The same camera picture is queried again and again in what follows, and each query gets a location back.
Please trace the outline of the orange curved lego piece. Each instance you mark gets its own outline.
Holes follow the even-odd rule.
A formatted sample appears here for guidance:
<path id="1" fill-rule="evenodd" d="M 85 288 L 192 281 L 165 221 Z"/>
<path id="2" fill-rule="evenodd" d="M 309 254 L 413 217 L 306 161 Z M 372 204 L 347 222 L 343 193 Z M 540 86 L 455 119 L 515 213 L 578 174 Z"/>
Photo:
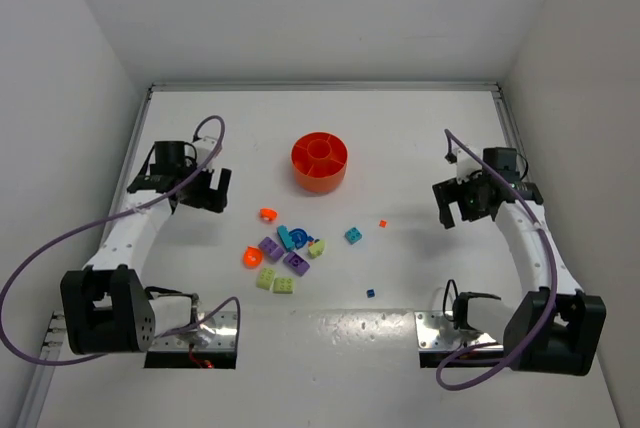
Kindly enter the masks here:
<path id="1" fill-rule="evenodd" d="M 263 207 L 259 210 L 259 217 L 264 222 L 272 223 L 277 220 L 278 212 L 271 208 Z"/>

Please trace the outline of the orange scoop lego piece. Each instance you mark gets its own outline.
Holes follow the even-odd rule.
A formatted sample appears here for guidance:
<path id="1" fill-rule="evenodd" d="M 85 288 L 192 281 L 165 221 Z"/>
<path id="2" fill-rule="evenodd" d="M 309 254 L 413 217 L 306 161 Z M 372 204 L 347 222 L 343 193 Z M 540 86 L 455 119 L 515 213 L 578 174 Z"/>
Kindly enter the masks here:
<path id="1" fill-rule="evenodd" d="M 248 246 L 243 254 L 242 261 L 248 269 L 255 269 L 263 261 L 263 252 L 257 247 Z"/>

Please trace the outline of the teal long lego brick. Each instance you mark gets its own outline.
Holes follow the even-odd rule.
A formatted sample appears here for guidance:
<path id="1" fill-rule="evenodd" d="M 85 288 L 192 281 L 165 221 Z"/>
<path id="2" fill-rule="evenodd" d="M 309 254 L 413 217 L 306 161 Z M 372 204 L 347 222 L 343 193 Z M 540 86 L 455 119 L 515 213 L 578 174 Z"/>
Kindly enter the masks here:
<path id="1" fill-rule="evenodd" d="M 291 252 L 295 249 L 295 242 L 293 241 L 288 228 L 285 225 L 277 227 L 277 234 L 287 252 Z"/>

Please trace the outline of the teal square lego brick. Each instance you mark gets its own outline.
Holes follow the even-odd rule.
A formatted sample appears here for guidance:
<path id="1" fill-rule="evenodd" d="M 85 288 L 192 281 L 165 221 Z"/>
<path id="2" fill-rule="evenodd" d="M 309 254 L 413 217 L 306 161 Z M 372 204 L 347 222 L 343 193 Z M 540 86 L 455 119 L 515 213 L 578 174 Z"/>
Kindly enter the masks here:
<path id="1" fill-rule="evenodd" d="M 344 237 L 349 244 L 353 245 L 362 239 L 362 233 L 358 228 L 352 227 L 345 232 Z"/>

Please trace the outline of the light green rounded lego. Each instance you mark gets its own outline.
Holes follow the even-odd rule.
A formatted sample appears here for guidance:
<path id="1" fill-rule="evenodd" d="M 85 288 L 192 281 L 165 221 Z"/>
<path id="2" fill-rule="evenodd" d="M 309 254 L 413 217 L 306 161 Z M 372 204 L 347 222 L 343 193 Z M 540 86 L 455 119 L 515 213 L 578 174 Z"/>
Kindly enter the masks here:
<path id="1" fill-rule="evenodd" d="M 274 279 L 272 292 L 274 294 L 293 294 L 295 280 L 291 277 L 277 277 Z"/>

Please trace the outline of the green sloped lego brick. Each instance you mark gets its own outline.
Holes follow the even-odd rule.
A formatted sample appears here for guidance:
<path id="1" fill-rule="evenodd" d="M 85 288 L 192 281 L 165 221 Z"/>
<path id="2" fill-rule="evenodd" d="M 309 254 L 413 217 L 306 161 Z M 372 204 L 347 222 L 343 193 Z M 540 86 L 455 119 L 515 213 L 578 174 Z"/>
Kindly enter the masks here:
<path id="1" fill-rule="evenodd" d="M 321 256 L 326 249 L 326 241 L 324 239 L 320 239 L 319 242 L 314 243 L 312 246 L 308 246 L 308 254 L 312 259 L 318 258 Z"/>

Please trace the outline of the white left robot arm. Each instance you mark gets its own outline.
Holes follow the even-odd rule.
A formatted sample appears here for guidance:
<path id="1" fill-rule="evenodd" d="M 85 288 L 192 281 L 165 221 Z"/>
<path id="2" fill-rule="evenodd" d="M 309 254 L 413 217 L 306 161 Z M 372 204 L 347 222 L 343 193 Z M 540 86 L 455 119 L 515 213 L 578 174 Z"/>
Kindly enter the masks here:
<path id="1" fill-rule="evenodd" d="M 60 284 L 66 330 L 76 355 L 145 352 L 154 340 L 189 327 L 197 296 L 146 287 L 142 270 L 163 225 L 178 207 L 221 213 L 231 172 L 215 171 L 219 141 L 157 141 L 127 187 L 124 215 L 97 253 Z"/>

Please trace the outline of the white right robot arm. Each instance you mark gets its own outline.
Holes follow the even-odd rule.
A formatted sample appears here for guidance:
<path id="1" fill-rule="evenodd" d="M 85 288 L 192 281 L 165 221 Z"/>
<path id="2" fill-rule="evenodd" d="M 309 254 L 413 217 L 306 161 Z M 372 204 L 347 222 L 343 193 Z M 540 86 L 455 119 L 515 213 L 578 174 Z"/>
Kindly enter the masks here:
<path id="1" fill-rule="evenodd" d="M 517 307 L 493 293 L 454 293 L 445 318 L 462 332 L 484 332 L 503 348 L 514 371 L 586 375 L 606 318 L 601 297 L 589 295 L 569 272 L 547 226 L 543 197 L 518 168 L 518 152 L 493 147 L 449 148 L 453 178 L 433 187 L 439 221 L 490 218 L 504 237 L 519 277 Z"/>

